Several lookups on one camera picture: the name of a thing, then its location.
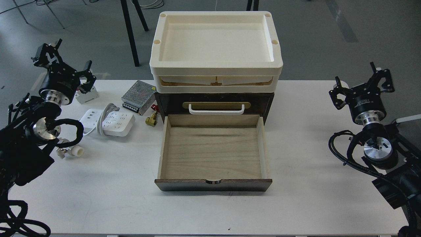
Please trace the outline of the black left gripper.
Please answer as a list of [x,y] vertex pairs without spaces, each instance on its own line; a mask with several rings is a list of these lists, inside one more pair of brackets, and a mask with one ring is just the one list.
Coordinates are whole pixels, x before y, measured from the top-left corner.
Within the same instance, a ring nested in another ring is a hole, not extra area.
[[82,71],[77,71],[62,60],[58,49],[62,39],[56,45],[42,44],[34,57],[33,65],[47,69],[47,74],[38,91],[47,99],[49,94],[58,94],[62,101],[72,101],[77,90],[88,93],[93,87],[96,76],[91,71],[92,61],[88,60]]

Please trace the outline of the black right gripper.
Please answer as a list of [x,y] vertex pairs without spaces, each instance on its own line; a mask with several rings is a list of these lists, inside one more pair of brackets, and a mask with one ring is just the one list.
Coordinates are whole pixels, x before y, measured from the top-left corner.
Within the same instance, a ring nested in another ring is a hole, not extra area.
[[373,75],[366,83],[349,89],[343,87],[340,78],[336,76],[336,84],[329,91],[335,108],[341,110],[348,105],[353,123],[359,125],[382,121],[387,113],[380,94],[395,92],[390,70],[377,68],[374,62],[370,62],[370,66]]

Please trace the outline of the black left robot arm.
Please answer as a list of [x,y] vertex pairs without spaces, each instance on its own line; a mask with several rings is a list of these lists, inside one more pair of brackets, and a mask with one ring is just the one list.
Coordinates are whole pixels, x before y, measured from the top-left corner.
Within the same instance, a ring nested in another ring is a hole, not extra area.
[[17,104],[10,104],[8,124],[0,133],[1,150],[1,227],[2,237],[15,233],[27,237],[48,237],[51,229],[43,222],[27,219],[28,205],[22,200],[10,200],[13,185],[24,186],[46,171],[54,159],[54,148],[77,145],[83,138],[84,127],[75,119],[58,119],[61,106],[72,103],[77,91],[90,92],[96,81],[87,61],[84,70],[77,71],[66,64],[56,45],[41,45],[32,58],[34,66],[47,69],[39,96],[29,93]]

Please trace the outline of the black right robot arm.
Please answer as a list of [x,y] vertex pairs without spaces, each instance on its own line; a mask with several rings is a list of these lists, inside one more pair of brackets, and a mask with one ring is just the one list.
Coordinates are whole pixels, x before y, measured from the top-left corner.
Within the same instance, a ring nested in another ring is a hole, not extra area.
[[329,96],[336,109],[349,107],[353,123],[362,131],[334,133],[328,141],[331,153],[357,171],[375,178],[372,181],[386,202],[394,209],[405,207],[408,225],[398,231],[399,237],[419,237],[420,228],[420,150],[410,144],[398,130],[398,121],[383,125],[386,110],[382,93],[395,91],[389,69],[370,63],[373,75],[366,83],[352,88],[335,85]]

